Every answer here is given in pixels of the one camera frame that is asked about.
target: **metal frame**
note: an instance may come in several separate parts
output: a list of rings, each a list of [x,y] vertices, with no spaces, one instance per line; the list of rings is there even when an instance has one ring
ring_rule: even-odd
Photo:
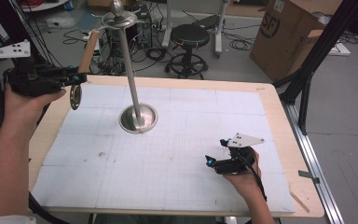
[[[281,100],[289,105],[293,105],[302,92],[298,125],[303,134],[307,134],[306,118],[312,77],[357,14],[358,0],[343,0],[302,66],[291,76],[273,83],[275,87],[280,87],[290,82],[286,91],[280,95]]]
[[[302,66],[291,76],[273,83],[275,87],[280,87],[290,82],[286,91],[280,95],[282,105],[291,122],[293,132],[309,171],[312,177],[318,180],[316,182],[314,181],[315,188],[318,190],[326,215],[330,223],[333,224],[343,224],[344,220],[338,210],[331,190],[327,185],[323,170],[315,155],[310,139],[307,137],[306,118],[312,77],[316,69],[318,69],[324,58],[328,55],[330,49],[335,46],[357,14],[358,0],[343,0]],[[298,113],[295,102],[301,92],[300,111]]]
[[[296,136],[298,145],[300,146],[304,160],[308,166],[308,169],[313,177],[318,178],[318,183],[315,184],[315,188],[318,190],[319,197],[321,198],[324,210],[330,223],[343,224],[344,220],[338,210],[336,201],[331,193],[330,188],[327,185],[327,181],[324,177],[324,172],[319,164],[318,158],[315,155],[310,139],[302,133],[300,126],[298,126],[298,112],[295,105],[285,105],[283,108],[287,117],[292,125],[293,132]]]

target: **white paper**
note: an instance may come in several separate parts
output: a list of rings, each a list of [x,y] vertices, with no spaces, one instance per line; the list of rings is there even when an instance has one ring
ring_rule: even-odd
[[[84,104],[68,113],[36,181],[33,194],[42,205],[245,211],[235,189],[205,164],[205,155],[229,159],[219,140],[244,133],[265,139],[253,148],[270,211],[294,212],[257,93],[138,88],[140,102],[158,111],[158,122],[147,133],[131,134],[118,119],[131,104],[128,87],[83,89]],[[60,187],[52,186],[57,182]]]

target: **forearm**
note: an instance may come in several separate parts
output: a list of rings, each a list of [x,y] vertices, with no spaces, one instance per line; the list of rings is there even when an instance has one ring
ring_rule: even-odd
[[[269,212],[269,206],[264,200],[261,190],[256,187],[253,190],[248,190],[247,194],[241,195],[248,204],[249,212],[253,224],[269,224],[274,223],[271,213]]]
[[[28,213],[30,135],[16,123],[4,122],[0,131],[0,216]]]

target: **person's left hand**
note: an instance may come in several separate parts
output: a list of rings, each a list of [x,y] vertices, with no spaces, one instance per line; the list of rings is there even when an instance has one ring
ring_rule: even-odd
[[[36,122],[43,112],[43,107],[60,99],[66,93],[61,91],[45,94],[35,98],[25,97],[13,92],[7,84],[5,91],[5,119],[4,125],[16,125],[20,132],[27,132],[31,137],[36,128]]]

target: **white tag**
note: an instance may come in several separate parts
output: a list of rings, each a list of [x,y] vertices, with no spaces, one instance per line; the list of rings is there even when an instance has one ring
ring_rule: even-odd
[[[31,45],[28,40],[0,48],[0,59],[25,58],[31,56]]]
[[[276,0],[275,5],[274,5],[274,9],[282,13],[283,8],[284,8],[284,2],[281,1],[281,0]]]
[[[249,147],[264,143],[263,138],[257,138],[243,133],[237,133],[232,139],[228,140],[228,147]]]

